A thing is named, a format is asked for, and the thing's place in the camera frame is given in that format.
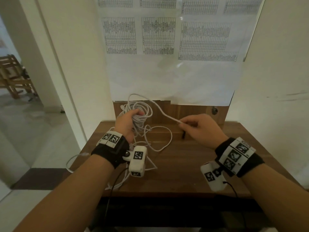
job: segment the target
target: white sensor device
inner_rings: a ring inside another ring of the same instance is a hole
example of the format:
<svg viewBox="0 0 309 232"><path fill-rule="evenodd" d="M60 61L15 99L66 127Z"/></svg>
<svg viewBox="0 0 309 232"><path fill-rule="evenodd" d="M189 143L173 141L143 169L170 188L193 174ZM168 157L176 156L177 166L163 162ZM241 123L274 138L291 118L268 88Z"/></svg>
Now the white sensor device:
<svg viewBox="0 0 309 232"><path fill-rule="evenodd" d="M219 164L215 161L211 161L201 166L201 172L205 177L209 187L212 191L222 191L226 187L225 178L222 172L219 170Z"/></svg>
<svg viewBox="0 0 309 232"><path fill-rule="evenodd" d="M147 157L147 148L144 146L136 146L133 151L127 151L126 156L122 158L129 161L129 172L133 177L143 177L145 173Z"/></svg>

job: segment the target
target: person's left hand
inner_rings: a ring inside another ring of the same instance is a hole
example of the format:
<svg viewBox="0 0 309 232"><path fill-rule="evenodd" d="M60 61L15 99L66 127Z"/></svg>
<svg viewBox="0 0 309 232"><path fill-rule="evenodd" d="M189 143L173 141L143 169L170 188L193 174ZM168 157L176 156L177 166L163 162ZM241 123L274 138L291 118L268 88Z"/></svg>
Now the person's left hand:
<svg viewBox="0 0 309 232"><path fill-rule="evenodd" d="M133 115L144 115L139 109L129 110L127 113L116 119L114 131L121 133L129 143L132 143L134 140L133 128Z"/></svg>

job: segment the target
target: person's left arm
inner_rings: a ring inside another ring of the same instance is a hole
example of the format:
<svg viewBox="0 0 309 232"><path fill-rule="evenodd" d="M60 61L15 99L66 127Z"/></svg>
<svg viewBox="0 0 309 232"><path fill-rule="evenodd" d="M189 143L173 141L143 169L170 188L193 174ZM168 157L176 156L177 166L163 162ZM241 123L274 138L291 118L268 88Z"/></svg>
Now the person's left arm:
<svg viewBox="0 0 309 232"><path fill-rule="evenodd" d="M132 116L138 109L118 117L114 131L131 143ZM15 228L14 232L82 232L90 224L95 208L114 171L113 165L99 155L90 156L73 174L50 192Z"/></svg>

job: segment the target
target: wrist strap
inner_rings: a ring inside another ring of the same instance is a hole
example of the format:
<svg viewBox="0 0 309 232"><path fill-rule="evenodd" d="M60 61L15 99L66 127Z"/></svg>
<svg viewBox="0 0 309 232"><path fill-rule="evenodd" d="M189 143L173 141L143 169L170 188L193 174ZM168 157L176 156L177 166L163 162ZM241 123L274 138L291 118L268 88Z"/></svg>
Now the wrist strap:
<svg viewBox="0 0 309 232"><path fill-rule="evenodd" d="M126 138L118 132L108 131L97 143L91 152L108 160L116 169L119 164L126 161L122 158L126 151L130 150L130 145Z"/></svg>
<svg viewBox="0 0 309 232"><path fill-rule="evenodd" d="M216 148L216 162L224 167L224 171L230 177L233 175L242 177L253 168L264 163L255 151L240 137L237 139L229 138Z"/></svg>

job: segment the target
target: person's right arm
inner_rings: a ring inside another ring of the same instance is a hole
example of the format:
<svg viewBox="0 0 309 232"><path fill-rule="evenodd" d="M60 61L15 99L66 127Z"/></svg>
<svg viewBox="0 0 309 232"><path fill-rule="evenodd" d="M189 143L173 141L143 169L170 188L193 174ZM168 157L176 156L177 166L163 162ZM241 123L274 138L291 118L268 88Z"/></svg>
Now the person's right arm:
<svg viewBox="0 0 309 232"><path fill-rule="evenodd" d="M181 129L213 150L228 139L209 115L187 116L181 121ZM309 231L309 193L302 187L266 164L241 179L278 231Z"/></svg>

